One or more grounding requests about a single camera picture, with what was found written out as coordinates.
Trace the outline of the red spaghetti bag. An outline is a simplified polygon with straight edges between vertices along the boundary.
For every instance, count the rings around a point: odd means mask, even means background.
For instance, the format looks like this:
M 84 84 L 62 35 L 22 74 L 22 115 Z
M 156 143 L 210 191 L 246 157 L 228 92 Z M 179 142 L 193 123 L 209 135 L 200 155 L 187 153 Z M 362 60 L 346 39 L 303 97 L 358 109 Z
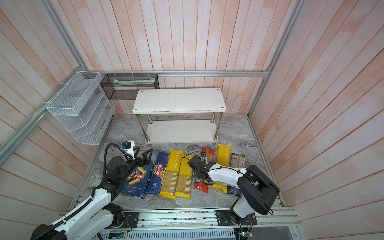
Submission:
M 207 153 L 208 163 L 213 161 L 213 157 L 214 157 L 214 154 L 215 154 L 215 150 L 213 150 L 213 149 L 209 149 L 209 148 L 202 148 L 202 152 L 206 152 L 206 153 Z M 206 184 L 204 183 L 204 181 L 199 180 L 199 181 L 195 181 L 195 183 L 194 183 L 194 190 L 195 190 L 195 189 L 198 189 L 198 190 L 200 190 L 200 191 L 203 191 L 204 193 L 208 193 L 208 191 L 209 191 L 209 186 L 206 185 Z

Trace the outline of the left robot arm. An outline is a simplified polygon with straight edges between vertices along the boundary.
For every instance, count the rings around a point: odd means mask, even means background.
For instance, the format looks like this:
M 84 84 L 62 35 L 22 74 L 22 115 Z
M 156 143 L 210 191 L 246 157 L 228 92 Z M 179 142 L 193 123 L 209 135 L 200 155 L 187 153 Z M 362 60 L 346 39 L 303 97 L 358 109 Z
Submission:
M 129 225 L 122 207 L 113 200 L 123 190 L 130 174 L 151 163 L 153 149 L 140 154 L 141 148 L 134 141 L 124 142 L 121 146 L 111 143 L 106 149 L 110 147 L 117 148 L 121 155 L 110 160 L 104 156 L 100 184 L 65 216 L 50 225 L 38 226 L 32 233 L 33 240 L 88 240 L 107 227 L 118 229 Z

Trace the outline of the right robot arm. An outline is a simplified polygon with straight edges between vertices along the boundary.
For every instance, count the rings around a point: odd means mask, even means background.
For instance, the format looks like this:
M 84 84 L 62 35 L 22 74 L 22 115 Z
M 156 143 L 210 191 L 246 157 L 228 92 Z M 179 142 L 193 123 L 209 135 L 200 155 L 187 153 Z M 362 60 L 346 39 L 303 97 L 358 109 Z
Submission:
M 250 165 L 248 168 L 239 169 L 213 162 L 206 164 L 198 156 L 188 160 L 188 165 L 193 169 L 197 179 L 209 183 L 222 182 L 240 189 L 242 198 L 236 200 L 229 210 L 215 211 L 218 225 L 240 225 L 255 213 L 262 216 L 274 214 L 272 206 L 280 189 L 257 166 Z

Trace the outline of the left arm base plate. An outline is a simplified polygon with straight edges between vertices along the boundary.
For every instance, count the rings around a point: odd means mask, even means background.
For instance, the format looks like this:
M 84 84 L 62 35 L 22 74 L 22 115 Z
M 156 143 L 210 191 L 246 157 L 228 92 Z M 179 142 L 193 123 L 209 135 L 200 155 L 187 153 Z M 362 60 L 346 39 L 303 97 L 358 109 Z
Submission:
M 114 215 L 112 228 L 135 229 L 139 220 L 139 212 L 119 212 Z

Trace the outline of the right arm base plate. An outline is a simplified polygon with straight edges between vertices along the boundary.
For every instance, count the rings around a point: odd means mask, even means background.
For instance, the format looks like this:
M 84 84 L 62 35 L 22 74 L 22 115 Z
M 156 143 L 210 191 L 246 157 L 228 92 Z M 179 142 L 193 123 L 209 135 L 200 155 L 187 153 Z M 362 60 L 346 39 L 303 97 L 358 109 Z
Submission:
M 218 210 L 215 211 L 215 216 L 217 217 L 219 226 L 248 225 L 252 227 L 258 224 L 255 214 L 250 214 L 245 218 L 241 218 L 232 210 Z

